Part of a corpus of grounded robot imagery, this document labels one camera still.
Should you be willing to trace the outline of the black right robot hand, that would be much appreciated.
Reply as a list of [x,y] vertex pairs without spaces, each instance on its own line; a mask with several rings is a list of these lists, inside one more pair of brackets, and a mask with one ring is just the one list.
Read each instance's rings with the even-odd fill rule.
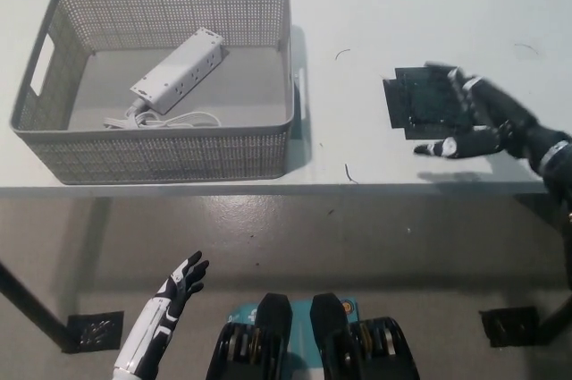
[[447,79],[462,111],[483,127],[418,145],[416,155],[467,159],[505,151],[516,159],[528,160],[535,168],[546,154],[571,144],[569,134],[543,126],[530,109],[485,77],[444,63],[427,62],[425,68]]

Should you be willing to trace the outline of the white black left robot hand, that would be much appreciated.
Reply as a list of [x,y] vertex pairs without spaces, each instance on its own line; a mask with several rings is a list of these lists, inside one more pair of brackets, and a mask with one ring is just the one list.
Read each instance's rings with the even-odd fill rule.
[[204,287],[209,262],[195,252],[177,266],[147,301],[114,363],[113,380],[155,379],[189,298]]

